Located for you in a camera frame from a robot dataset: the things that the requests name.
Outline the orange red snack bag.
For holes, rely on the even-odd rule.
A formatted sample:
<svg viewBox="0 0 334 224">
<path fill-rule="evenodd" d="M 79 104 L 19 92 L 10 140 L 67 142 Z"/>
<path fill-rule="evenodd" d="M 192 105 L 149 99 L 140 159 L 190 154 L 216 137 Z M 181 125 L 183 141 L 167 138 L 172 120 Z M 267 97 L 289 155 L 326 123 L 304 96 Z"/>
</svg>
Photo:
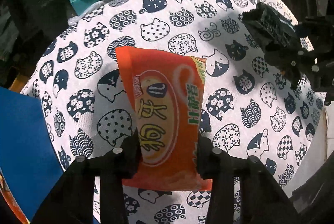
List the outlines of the orange red snack bag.
<svg viewBox="0 0 334 224">
<path fill-rule="evenodd" d="M 196 170 L 206 60 L 168 51 L 117 47 L 123 86 L 142 152 L 124 185 L 154 191 L 210 190 Z"/>
</svg>

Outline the black small snack pack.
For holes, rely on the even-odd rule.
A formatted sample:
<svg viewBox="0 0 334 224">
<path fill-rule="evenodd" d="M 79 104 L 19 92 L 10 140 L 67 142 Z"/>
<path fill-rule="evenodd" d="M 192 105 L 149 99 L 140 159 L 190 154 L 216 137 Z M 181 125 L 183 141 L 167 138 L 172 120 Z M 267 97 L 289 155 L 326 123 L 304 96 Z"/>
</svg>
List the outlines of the black small snack pack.
<svg viewBox="0 0 334 224">
<path fill-rule="evenodd" d="M 239 19 L 263 52 L 302 48 L 292 22 L 267 4 L 258 3 Z"/>
</svg>

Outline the orange black noodle snack bag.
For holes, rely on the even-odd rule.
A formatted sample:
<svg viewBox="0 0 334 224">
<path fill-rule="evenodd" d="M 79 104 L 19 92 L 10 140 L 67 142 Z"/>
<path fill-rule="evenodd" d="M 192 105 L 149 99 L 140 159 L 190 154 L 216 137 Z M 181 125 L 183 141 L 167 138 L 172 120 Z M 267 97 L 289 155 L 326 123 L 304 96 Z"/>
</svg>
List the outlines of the orange black noodle snack bag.
<svg viewBox="0 0 334 224">
<path fill-rule="evenodd" d="M 1 194 L 4 197 L 7 205 L 9 206 L 10 210 L 13 212 L 15 217 L 19 220 L 20 223 L 29 224 L 30 221 L 26 218 L 24 213 L 22 212 L 20 206 L 17 204 L 15 198 L 13 197 L 6 181 L 3 176 L 3 173 L 0 174 L 1 179 Z"/>
</svg>

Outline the cat pattern tablecloth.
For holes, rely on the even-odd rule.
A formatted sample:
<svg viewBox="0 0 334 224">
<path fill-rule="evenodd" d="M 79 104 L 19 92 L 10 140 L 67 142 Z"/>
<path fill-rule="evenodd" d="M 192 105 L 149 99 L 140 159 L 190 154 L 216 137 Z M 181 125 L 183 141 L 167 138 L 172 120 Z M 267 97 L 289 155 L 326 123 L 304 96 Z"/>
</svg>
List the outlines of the cat pattern tablecloth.
<svg viewBox="0 0 334 224">
<path fill-rule="evenodd" d="M 291 194 L 325 96 L 306 79 L 292 90 L 265 62 L 238 18 L 258 2 L 298 22 L 282 0 L 113 0 L 70 25 L 22 90 L 40 99 L 62 169 L 77 155 L 103 155 L 134 130 L 115 49 L 152 48 L 206 59 L 200 132 L 235 157 L 258 155 Z"/>
</svg>

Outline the blue cardboard box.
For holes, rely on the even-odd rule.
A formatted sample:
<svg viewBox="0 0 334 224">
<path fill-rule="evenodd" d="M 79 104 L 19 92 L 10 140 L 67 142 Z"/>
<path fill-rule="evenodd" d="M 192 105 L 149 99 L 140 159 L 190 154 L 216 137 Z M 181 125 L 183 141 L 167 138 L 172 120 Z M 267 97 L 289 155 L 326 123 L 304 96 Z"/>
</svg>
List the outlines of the blue cardboard box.
<svg viewBox="0 0 334 224">
<path fill-rule="evenodd" d="M 21 210 L 32 220 L 63 169 L 39 99 L 2 88 L 0 109 L 1 171 Z"/>
</svg>

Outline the dark hanging coats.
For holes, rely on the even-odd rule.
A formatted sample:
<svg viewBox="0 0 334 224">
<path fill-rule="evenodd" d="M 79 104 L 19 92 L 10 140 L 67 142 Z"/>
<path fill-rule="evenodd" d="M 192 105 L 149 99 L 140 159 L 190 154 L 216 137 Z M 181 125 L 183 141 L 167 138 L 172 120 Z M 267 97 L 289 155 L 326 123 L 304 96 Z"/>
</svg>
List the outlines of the dark hanging coats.
<svg viewBox="0 0 334 224">
<path fill-rule="evenodd" d="M 1 86 L 29 76 L 50 43 L 67 28 L 68 0 L 1 0 Z"/>
</svg>

